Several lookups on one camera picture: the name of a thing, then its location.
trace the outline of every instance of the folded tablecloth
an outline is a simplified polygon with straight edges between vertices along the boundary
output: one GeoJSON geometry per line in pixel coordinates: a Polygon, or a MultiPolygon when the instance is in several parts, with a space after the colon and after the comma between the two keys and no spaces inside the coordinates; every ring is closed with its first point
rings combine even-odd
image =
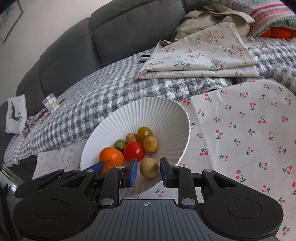
{"type": "Polygon", "coordinates": [[[219,23],[154,52],[135,79],[259,77],[234,23],[219,23]]]}
{"type": "MultiPolygon", "coordinates": [[[[277,237],[295,241],[295,96],[272,79],[248,80],[180,104],[189,115],[191,135],[179,165],[197,173],[213,169],[274,198],[284,211],[277,237]]],[[[60,169],[59,162],[67,163],[67,171],[77,169],[84,144],[69,145],[60,157],[57,151],[40,153],[34,177],[60,169]],[[51,154],[54,164],[48,162],[51,154]]],[[[177,195],[176,188],[166,189],[161,183],[131,198],[177,199],[177,195]]],[[[199,190],[197,198],[203,202],[199,190]]]]}

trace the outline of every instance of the cherry print tablecloth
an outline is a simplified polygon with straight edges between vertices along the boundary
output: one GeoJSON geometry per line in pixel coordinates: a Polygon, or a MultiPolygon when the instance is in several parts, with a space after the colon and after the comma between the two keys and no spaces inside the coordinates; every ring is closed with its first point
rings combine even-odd
{"type": "MultiPolygon", "coordinates": [[[[272,79],[249,80],[180,104],[189,115],[191,135],[179,165],[197,173],[213,169],[274,198],[284,211],[277,237],[296,240],[295,96],[272,79]]],[[[39,154],[34,177],[60,168],[77,169],[85,142],[39,154]],[[49,161],[47,155],[52,154],[55,157],[49,161]]],[[[177,199],[177,194],[177,189],[161,183],[131,198],[177,199]]],[[[198,189],[197,198],[202,202],[198,189]]]]}

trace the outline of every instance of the small fruit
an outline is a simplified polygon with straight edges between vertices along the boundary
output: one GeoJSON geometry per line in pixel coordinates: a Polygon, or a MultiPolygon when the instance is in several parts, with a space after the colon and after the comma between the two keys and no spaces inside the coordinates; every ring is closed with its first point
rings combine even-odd
{"type": "Polygon", "coordinates": [[[114,143],[114,148],[121,151],[121,152],[123,152],[125,146],[126,146],[126,142],[124,140],[117,140],[114,143]]]}
{"type": "Polygon", "coordinates": [[[113,165],[111,162],[106,163],[101,169],[101,173],[106,173],[109,169],[118,167],[117,165],[113,165]]]}
{"type": "Polygon", "coordinates": [[[106,147],[99,154],[99,162],[112,163],[115,167],[122,166],[123,159],[123,154],[113,147],[106,147]]]}
{"type": "Polygon", "coordinates": [[[124,148],[123,156],[128,162],[130,162],[132,158],[135,158],[138,162],[140,162],[145,156],[145,150],[140,142],[132,141],[129,142],[124,148]]]}
{"type": "Polygon", "coordinates": [[[146,136],[142,145],[144,150],[150,153],[156,152],[158,150],[158,142],[155,137],[146,136]]]}
{"type": "Polygon", "coordinates": [[[137,131],[137,138],[138,138],[139,142],[143,142],[143,140],[146,136],[152,137],[153,136],[152,131],[146,126],[139,128],[137,131]]]}
{"type": "Polygon", "coordinates": [[[155,178],[160,173],[157,162],[150,157],[144,158],[141,161],[140,172],[145,178],[155,178]]]}
{"type": "Polygon", "coordinates": [[[137,138],[137,134],[136,133],[129,133],[126,136],[126,144],[128,144],[131,141],[138,141],[138,138],[137,138]]]}

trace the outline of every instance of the beige cloth bag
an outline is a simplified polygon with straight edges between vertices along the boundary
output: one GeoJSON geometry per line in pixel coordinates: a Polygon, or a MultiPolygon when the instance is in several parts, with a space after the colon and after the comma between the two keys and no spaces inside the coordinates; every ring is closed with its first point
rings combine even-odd
{"type": "Polygon", "coordinates": [[[179,25],[170,41],[160,40],[153,52],[159,51],[164,46],[172,44],[188,35],[197,33],[218,23],[234,23],[240,37],[248,47],[248,42],[254,39],[246,39],[250,31],[250,23],[255,20],[244,12],[234,11],[223,4],[211,1],[210,6],[205,6],[202,11],[191,11],[186,15],[186,20],[179,25]]]}

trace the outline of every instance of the picture frame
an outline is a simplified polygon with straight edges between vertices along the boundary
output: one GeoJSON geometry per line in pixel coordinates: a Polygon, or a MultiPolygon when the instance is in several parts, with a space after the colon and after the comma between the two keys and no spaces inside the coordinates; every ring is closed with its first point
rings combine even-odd
{"type": "Polygon", "coordinates": [[[5,43],[23,13],[19,0],[16,0],[0,14],[0,39],[2,43],[5,43]]]}

